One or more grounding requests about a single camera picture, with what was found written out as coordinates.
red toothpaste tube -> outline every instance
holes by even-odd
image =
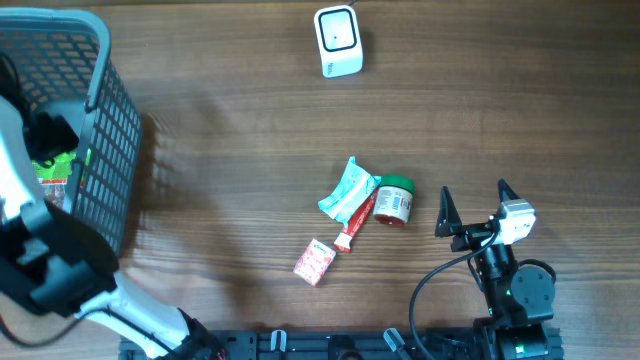
[[[374,205],[376,204],[376,196],[378,195],[378,189],[376,189],[373,194],[369,195],[367,200],[365,200],[362,205],[353,213],[351,219],[349,219],[348,226],[342,228],[342,231],[338,235],[338,238],[333,243],[333,246],[336,249],[344,251],[346,253],[351,252],[351,240],[354,236],[360,231],[360,228],[367,221],[367,217],[371,210],[373,210]]]

wood grain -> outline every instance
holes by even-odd
[[[312,18],[326,3],[107,6],[112,59],[145,139],[122,269],[215,329],[408,326],[419,279],[454,257],[433,236],[448,185],[463,221],[498,206],[504,177],[536,208],[519,259],[558,272],[567,359],[640,351],[640,7],[623,1],[422,1],[356,6],[362,73],[324,79]],[[410,224],[369,222],[311,288],[292,274],[340,224],[317,209],[346,160],[416,181]],[[2,299],[16,331],[33,319]],[[419,298],[423,326],[486,315],[466,267]],[[83,324],[3,359],[113,359]]]

toothpaste tube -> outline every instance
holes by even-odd
[[[376,189],[373,194],[371,194],[367,200],[365,200],[362,205],[353,213],[353,216],[349,220],[349,224],[342,228],[340,235],[333,243],[333,246],[338,250],[342,250],[346,253],[351,252],[351,239],[360,231],[360,228],[367,221],[367,217],[369,217],[369,213],[373,210],[374,205],[376,204],[376,196],[378,195],[378,189]]]
[[[335,257],[335,251],[313,239],[293,268],[293,272],[309,284],[316,286]]]

gray plastic basket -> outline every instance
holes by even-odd
[[[0,51],[16,65],[32,110],[64,101],[80,113],[63,209],[119,254],[142,126],[110,50],[109,29],[92,13],[0,9]]]

small jar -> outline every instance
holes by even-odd
[[[404,226],[409,222],[415,184],[401,175],[385,175],[380,181],[373,217],[381,224]]]

